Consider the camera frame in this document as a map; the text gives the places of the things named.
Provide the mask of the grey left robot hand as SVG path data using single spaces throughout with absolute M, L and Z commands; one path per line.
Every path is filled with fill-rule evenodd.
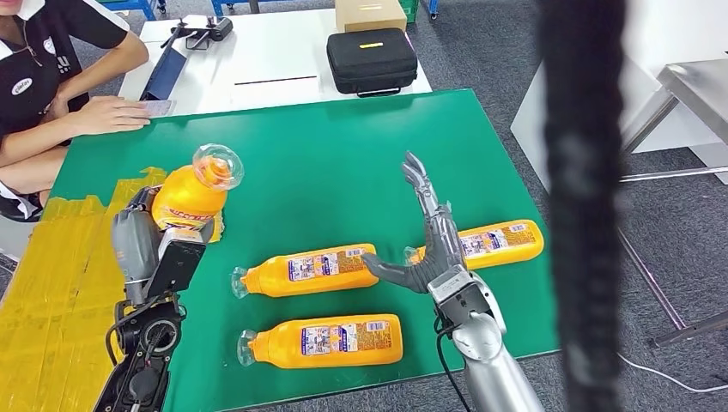
M 112 246 L 127 282 L 150 278 L 159 263 L 161 231 L 151 215 L 160 186 L 144 186 L 112 219 Z

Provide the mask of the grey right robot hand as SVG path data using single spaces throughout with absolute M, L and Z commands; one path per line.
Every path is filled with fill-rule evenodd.
M 425 257 L 411 266 L 390 264 L 372 253 L 365 253 L 361 258 L 370 273 L 380 280 L 426 294 L 427 285 L 435 278 L 455 265 L 465 265 L 464 254 L 451 208 L 439 201 L 424 164 L 408 151 L 402 170 L 422 209 Z

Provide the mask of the person's right hand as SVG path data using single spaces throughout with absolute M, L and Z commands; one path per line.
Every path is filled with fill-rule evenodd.
M 79 111 L 63 117 L 73 136 L 92 136 L 139 130 L 150 124 L 150 116 L 141 102 L 116 96 L 93 97 Z

